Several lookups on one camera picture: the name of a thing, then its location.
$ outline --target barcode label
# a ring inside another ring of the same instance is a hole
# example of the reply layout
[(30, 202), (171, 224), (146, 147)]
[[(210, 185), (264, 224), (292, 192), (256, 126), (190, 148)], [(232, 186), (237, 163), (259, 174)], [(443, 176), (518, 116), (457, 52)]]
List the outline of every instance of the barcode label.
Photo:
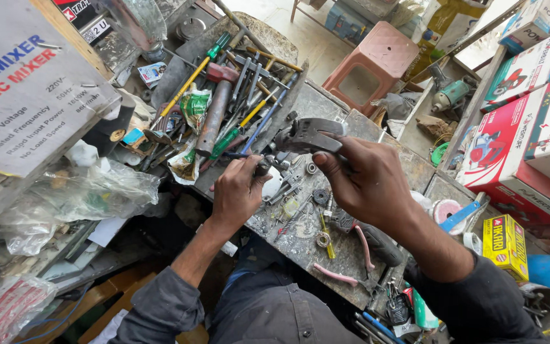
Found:
[(86, 31), (82, 37), (84, 37), (84, 40), (87, 43), (91, 43), (94, 41), (99, 35), (105, 32), (105, 30), (109, 29), (109, 24), (105, 19), (101, 19), (97, 24), (95, 24), (93, 27), (90, 28), (90, 30)]

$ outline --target yellow box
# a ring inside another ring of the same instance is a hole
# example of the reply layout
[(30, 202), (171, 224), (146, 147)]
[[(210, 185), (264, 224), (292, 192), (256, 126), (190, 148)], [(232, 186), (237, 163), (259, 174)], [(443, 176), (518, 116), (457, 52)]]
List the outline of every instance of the yellow box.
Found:
[(508, 272), (515, 281), (529, 281), (523, 227), (510, 215), (483, 221), (483, 256)]

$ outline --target pink plastic stool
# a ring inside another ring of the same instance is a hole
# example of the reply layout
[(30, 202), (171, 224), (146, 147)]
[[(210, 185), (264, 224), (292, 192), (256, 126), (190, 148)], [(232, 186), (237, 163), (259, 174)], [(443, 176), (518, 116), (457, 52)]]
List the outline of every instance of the pink plastic stool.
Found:
[[(330, 74), (322, 87), (364, 116), (370, 116), (376, 110), (370, 101), (384, 97), (392, 89), (418, 52), (419, 48), (409, 38), (386, 21), (380, 21)], [(352, 72), (355, 78), (374, 77), (374, 80), (357, 83), (357, 88), (364, 90), (360, 91), (363, 95), (356, 92), (352, 96), (354, 100), (339, 89), (342, 82), (345, 82), (344, 86), (349, 86), (345, 78)]]

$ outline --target blue wire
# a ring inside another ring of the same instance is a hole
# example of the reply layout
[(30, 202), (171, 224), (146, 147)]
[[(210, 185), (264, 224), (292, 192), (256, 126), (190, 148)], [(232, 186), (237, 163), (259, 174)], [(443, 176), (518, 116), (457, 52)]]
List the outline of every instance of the blue wire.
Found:
[[(21, 343), (24, 343), (24, 342), (29, 341), (29, 340), (34, 340), (34, 339), (42, 338), (43, 336), (48, 335), (49, 333), (51, 333), (51, 332), (53, 332), (54, 330), (58, 329), (61, 325), (63, 325), (63, 324), (67, 321), (67, 319), (68, 319), (69, 317), (71, 317), (73, 311), (75, 311), (76, 308), (78, 308), (78, 306), (80, 305), (80, 302), (82, 302), (82, 299), (84, 299), (84, 295), (86, 295), (86, 292), (87, 292), (89, 286), (90, 286), (90, 285), (87, 285), (87, 286), (86, 286), (86, 288), (84, 289), (84, 292), (82, 293), (82, 296), (80, 297), (80, 300), (78, 300), (78, 301), (76, 302), (76, 305), (73, 307), (72, 311), (69, 312), (69, 314), (68, 314), (64, 319), (62, 319), (62, 320), (60, 321), (60, 323), (59, 323), (54, 329), (52, 329), (52, 330), (50, 330), (50, 331), (48, 331), (48, 332), (46, 332), (46, 333), (42, 333), (42, 334), (40, 334), (40, 335), (36, 335), (36, 336), (34, 336), (34, 337), (25, 339), (25, 340), (17, 341), (17, 342), (14, 343), (14, 344), (21, 344)], [(46, 321), (56, 321), (56, 320), (58, 320), (58, 319), (46, 319), (46, 320), (42, 320), (41, 322), (44, 323), (44, 322), (46, 322)]]
[(32, 321), (30, 323), (27, 324), (27, 326), (30, 326), (30, 325), (36, 325), (36, 324), (41, 324), (41, 323), (47, 323), (49, 321), (61, 321), (62, 319), (44, 319), (44, 320), (35, 320), (35, 321)]

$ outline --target hand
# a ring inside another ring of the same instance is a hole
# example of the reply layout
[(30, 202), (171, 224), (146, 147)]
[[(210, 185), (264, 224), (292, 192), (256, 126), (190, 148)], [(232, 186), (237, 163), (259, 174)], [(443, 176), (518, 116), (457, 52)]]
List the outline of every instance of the hand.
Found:
[(214, 184), (213, 212), (207, 220), (226, 240), (241, 227), (262, 202), (262, 187), (271, 175), (252, 178), (260, 155), (232, 160)]
[(329, 136), (343, 144), (338, 153), (347, 158), (354, 173), (346, 174), (340, 159), (331, 153), (314, 153), (313, 161), (328, 178), (337, 204), (347, 213), (388, 232), (400, 228), (401, 219), (418, 211), (395, 148), (359, 138)]

